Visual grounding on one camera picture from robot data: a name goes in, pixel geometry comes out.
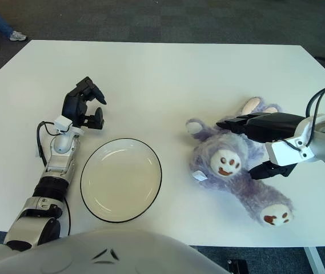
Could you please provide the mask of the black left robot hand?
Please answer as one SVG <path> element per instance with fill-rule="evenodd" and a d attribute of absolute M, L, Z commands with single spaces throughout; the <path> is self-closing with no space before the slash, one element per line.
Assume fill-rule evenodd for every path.
<path fill-rule="evenodd" d="M 105 122 L 102 109 L 98 107 L 94 115 L 86 115 L 86 103 L 94 99 L 101 104 L 107 105 L 101 90 L 87 76 L 78 82 L 76 88 L 66 95 L 63 102 L 62 116 L 70 119 L 74 127 L 81 128 L 84 126 L 101 130 Z"/>

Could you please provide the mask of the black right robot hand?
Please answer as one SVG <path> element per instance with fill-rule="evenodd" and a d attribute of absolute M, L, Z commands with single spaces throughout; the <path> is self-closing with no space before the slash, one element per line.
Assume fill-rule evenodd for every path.
<path fill-rule="evenodd" d="M 244 134 L 249 140 L 266 143 L 293 137 L 302 120 L 304 117 L 294 114 L 255 112 L 224 118 L 216 125 L 235 134 Z M 250 169 L 249 174 L 253 179 L 267 179 L 276 175 L 288 177 L 295 167 L 295 163 L 280 166 L 269 160 Z"/>

